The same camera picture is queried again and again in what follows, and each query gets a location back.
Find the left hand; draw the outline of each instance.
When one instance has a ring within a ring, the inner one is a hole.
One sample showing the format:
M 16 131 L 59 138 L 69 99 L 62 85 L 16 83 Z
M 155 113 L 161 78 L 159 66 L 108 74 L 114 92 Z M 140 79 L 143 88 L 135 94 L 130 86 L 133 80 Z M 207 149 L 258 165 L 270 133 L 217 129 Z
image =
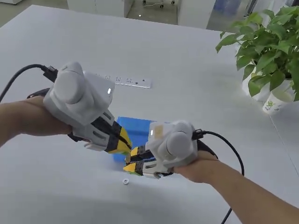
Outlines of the left hand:
M 43 105 L 43 97 L 17 102 L 20 110 L 20 133 L 34 136 L 69 134 L 71 126 L 54 118 Z

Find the hand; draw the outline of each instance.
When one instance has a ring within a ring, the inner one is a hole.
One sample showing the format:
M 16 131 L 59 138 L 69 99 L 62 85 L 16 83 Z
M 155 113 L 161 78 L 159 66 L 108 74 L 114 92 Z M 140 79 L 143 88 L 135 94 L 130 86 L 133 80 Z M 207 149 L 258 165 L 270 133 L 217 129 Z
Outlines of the hand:
M 20 109 L 20 133 L 48 136 L 71 133 L 71 127 L 54 118 L 44 107 L 43 97 L 17 102 Z
M 192 164 L 185 167 L 176 167 L 174 172 L 181 174 L 190 181 L 196 183 L 207 183 L 207 179 L 213 174 L 213 166 L 220 163 L 212 154 L 199 151 L 198 159 Z

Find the blue object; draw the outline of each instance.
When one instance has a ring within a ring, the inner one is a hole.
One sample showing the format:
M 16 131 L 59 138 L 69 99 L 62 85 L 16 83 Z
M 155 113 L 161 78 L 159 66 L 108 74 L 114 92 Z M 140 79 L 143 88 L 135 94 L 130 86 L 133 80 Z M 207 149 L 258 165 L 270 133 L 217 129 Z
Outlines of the blue object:
M 132 148 L 145 145 L 148 141 L 151 120 L 119 117 L 116 122 L 128 132 Z M 113 159 L 115 162 L 125 162 L 125 156 L 122 154 L 113 154 Z
M 224 3 L 227 0 L 216 0 L 215 5 L 214 5 L 214 10 L 223 13 L 224 10 Z
M 237 15 L 241 0 L 226 0 L 224 4 L 225 15 Z

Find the wrist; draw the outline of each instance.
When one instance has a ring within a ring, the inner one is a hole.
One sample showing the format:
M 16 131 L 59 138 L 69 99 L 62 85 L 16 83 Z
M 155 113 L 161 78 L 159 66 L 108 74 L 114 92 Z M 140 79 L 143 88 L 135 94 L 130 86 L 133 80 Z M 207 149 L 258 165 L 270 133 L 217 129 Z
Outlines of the wrist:
M 224 165 L 220 161 L 202 161 L 203 183 L 213 185 L 214 181 L 221 175 Z

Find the small white ring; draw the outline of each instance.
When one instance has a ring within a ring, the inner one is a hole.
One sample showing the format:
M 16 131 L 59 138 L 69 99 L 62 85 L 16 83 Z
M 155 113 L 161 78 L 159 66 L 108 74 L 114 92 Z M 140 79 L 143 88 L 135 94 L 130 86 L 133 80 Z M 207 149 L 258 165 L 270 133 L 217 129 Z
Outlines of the small white ring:
M 124 180 L 122 181 L 122 183 L 123 183 L 124 185 L 128 185 L 128 184 L 129 184 L 129 179 L 124 179 Z

